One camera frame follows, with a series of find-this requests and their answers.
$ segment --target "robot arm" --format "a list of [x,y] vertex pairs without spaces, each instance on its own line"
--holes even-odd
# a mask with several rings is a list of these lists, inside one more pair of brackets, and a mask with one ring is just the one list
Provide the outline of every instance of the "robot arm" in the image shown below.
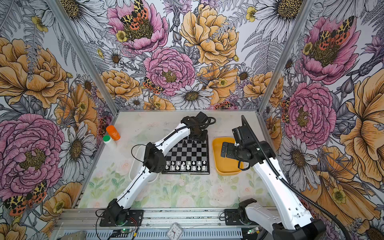
[[129,209],[137,195],[156,174],[164,170],[166,165],[165,156],[173,146],[187,136],[196,140],[205,140],[207,130],[204,129],[215,122],[214,118],[207,117],[207,115],[200,112],[195,117],[184,117],[174,131],[163,139],[154,144],[149,142],[145,148],[143,166],[138,171],[136,177],[117,198],[108,204],[106,212],[108,212],[111,222],[117,226],[126,223],[129,218]]

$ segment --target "clock face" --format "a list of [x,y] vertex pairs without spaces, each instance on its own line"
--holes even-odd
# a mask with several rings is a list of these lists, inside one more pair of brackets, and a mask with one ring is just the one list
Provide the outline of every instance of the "clock face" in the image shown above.
[[172,224],[172,226],[167,231],[167,236],[170,240],[178,240],[183,234],[183,230],[176,224]]

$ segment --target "black and white checkered board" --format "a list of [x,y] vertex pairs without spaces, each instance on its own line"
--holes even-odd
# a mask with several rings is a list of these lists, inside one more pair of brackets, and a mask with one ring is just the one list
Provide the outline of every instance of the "black and white checkered board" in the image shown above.
[[183,138],[166,155],[163,174],[209,174],[208,136],[204,141]]

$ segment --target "purple flower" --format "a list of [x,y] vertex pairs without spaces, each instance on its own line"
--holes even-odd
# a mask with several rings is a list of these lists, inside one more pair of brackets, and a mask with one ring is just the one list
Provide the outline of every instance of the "purple flower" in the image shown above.
[[153,4],[149,6],[145,0],[143,3],[144,8],[148,10],[148,19],[140,23],[138,30],[132,30],[129,26],[124,27],[120,21],[122,17],[132,15],[133,4],[127,6],[124,3],[122,8],[116,6],[116,8],[107,9],[108,24],[112,26],[109,32],[116,35],[117,40],[123,44],[123,50],[125,50],[123,53],[127,56],[154,51],[164,46],[168,40],[166,17],[161,18]]
[[336,112],[331,106],[328,88],[320,83],[300,83],[290,98],[286,134],[301,139],[308,149],[320,147],[335,128]]
[[64,134],[51,120],[23,114],[0,123],[0,197],[25,195],[44,180],[57,183],[60,145]]
[[295,64],[297,72],[309,76],[313,81],[322,81],[324,84],[329,85],[336,82],[350,70],[359,56],[353,53],[360,35],[360,31],[355,32],[356,19],[354,19],[352,27],[346,33],[345,42],[340,45],[331,43],[325,49],[320,49],[322,44],[319,40],[320,32],[333,32],[342,23],[336,23],[336,20],[330,22],[329,18],[319,18],[310,30],[309,36],[304,39],[303,53]]
[[171,12],[181,12],[185,15],[191,10],[191,0],[164,0],[164,12],[168,15]]
[[218,0],[201,0],[201,4],[204,4],[204,6],[209,5],[212,8],[218,7]]
[[159,48],[143,62],[149,78],[156,86],[163,87],[164,94],[175,95],[175,91],[195,81],[192,60],[172,48]]

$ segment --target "white table surface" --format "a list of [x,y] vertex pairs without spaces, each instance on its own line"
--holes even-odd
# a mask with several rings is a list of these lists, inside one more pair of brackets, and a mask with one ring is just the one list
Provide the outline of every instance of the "white table surface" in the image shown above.
[[[196,116],[198,111],[130,111],[120,112],[114,124],[121,135],[117,149],[104,147],[96,164],[79,208],[107,207],[130,183],[128,176],[133,164],[131,148],[136,144],[156,142],[171,132],[185,116]],[[233,137],[232,129],[241,125],[244,115],[260,141],[264,136],[255,112],[204,111],[215,117],[210,125],[209,175],[159,174],[138,195],[132,207],[236,207],[239,202],[254,198],[264,206],[274,206],[262,180],[249,169],[233,176],[217,174],[212,141],[217,137]]]

